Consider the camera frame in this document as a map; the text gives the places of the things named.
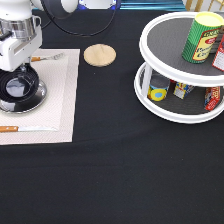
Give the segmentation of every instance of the black tablecloth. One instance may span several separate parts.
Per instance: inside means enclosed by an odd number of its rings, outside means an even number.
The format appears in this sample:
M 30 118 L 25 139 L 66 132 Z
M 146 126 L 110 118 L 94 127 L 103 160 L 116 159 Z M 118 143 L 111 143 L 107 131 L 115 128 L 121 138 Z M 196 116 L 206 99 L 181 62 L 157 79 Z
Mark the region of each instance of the black tablecloth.
M 173 123 L 134 92 L 141 32 L 164 13 L 120 10 L 92 38 L 53 25 L 43 30 L 42 48 L 81 49 L 73 142 L 0 147 L 0 223 L 223 224 L 224 113 L 202 124 Z M 90 33 L 111 14 L 77 11 L 59 23 Z M 98 43 L 117 52 L 107 67 L 83 59 Z

